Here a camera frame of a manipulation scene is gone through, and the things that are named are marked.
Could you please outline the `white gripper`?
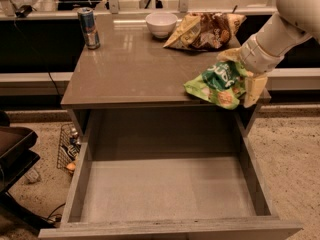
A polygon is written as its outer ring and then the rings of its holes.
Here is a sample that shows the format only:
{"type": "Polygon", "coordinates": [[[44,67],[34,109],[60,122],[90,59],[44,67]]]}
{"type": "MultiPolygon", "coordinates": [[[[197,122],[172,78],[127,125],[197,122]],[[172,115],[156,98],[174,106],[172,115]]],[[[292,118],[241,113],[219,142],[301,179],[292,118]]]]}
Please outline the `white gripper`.
{"type": "Polygon", "coordinates": [[[241,48],[230,48],[217,55],[219,62],[240,62],[251,71],[245,78],[244,107],[249,108],[257,103],[263,92],[268,76],[266,73],[272,71],[282,60],[283,56],[273,56],[263,50],[253,34],[244,42],[241,48]]]}

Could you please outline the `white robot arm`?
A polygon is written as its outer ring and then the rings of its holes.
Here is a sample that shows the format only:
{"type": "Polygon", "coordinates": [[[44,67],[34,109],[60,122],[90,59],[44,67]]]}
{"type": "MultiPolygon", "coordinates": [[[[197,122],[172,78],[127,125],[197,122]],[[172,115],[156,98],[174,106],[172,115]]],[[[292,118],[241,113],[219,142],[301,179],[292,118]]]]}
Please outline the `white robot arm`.
{"type": "Polygon", "coordinates": [[[277,11],[240,48],[221,52],[219,61],[239,61],[253,73],[245,79],[246,108],[256,104],[267,83],[267,73],[293,47],[320,40],[320,0],[275,0],[277,11]]]}

